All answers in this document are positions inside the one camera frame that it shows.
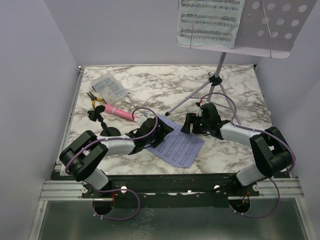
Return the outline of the lilac music stand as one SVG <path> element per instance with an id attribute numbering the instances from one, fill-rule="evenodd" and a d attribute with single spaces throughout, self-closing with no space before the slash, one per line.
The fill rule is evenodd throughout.
<path id="1" fill-rule="evenodd" d="M 244 0 L 238 32 L 233 48 L 225 47 L 181 47 L 220 52 L 220 59 L 213 74 L 208 80 L 184 100 L 165 113 L 169 116 L 189 99 L 210 86 L 212 94 L 216 86 L 224 93 L 220 72 L 226 55 L 241 54 L 271 59 L 285 59 L 290 55 L 294 42 L 304 26 L 311 11 L 316 5 L 315 0 Z"/>

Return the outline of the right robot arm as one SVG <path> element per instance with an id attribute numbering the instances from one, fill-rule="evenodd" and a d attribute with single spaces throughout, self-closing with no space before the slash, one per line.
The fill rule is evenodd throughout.
<path id="1" fill-rule="evenodd" d="M 241 196 L 248 190 L 248 185 L 264 178 L 270 178 L 293 165 L 293 155 L 289 151 L 280 130 L 270 127 L 266 130 L 245 129 L 229 120 L 221 120 L 213 103 L 200 105 L 198 111 L 187 113 L 181 132 L 184 134 L 210 135 L 214 138 L 232 141 L 250 147 L 254 163 L 235 174 L 230 183 L 230 191 Z"/>

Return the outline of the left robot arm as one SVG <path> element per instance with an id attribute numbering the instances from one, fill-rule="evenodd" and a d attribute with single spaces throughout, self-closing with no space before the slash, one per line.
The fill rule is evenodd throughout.
<path id="1" fill-rule="evenodd" d="M 111 191 L 110 178 L 98 168 L 104 157 L 134 155 L 147 147 L 156 148 L 174 129 L 160 118 L 146 118 L 139 128 L 124 135 L 114 127 L 106 129 L 106 137 L 98 138 L 91 130 L 83 132 L 59 155 L 65 172 L 77 182 L 85 182 L 101 198 Z"/>

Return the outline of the lilac paper sheet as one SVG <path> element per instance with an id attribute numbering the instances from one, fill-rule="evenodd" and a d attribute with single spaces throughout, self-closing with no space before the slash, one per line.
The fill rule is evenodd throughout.
<path id="1" fill-rule="evenodd" d="M 160 145 L 155 148 L 148 146 L 147 150 L 173 167 L 189 168 L 205 141 L 194 134 L 182 133 L 182 126 L 165 116 L 158 115 L 158 118 L 172 127 L 173 132 L 169 133 Z"/>

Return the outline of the white sheet music page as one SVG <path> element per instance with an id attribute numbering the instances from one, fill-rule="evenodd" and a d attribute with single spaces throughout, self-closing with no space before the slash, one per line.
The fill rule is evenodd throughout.
<path id="1" fill-rule="evenodd" d="M 177 43 L 232 49 L 244 6 L 244 0 L 180 0 Z"/>

